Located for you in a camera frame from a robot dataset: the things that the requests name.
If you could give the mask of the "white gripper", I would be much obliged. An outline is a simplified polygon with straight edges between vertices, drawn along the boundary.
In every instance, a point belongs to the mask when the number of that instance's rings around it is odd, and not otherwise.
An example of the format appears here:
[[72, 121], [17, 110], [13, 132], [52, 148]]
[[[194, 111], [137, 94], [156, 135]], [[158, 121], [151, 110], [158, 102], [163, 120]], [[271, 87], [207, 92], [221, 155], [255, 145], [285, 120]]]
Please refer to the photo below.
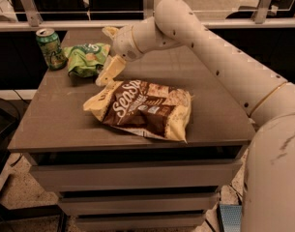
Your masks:
[[134, 42], [131, 25], [120, 30], [116, 27], [106, 26], [102, 31], [111, 40], [114, 39], [112, 46], [117, 55], [107, 57], [103, 69], [96, 79], [96, 85], [100, 87], [106, 86], [119, 75], [126, 67], [126, 61], [135, 61], [143, 56]]

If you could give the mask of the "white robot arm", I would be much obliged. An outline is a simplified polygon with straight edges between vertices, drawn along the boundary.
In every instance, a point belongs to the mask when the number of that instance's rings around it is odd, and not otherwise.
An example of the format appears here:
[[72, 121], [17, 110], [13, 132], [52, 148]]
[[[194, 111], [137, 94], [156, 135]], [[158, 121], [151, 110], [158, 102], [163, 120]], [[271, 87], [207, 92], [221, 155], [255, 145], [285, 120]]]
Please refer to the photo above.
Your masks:
[[112, 37], [104, 86], [147, 52], [187, 46], [259, 129], [245, 165], [241, 232], [295, 232], [295, 85], [208, 30], [183, 0], [162, 0], [153, 16]]

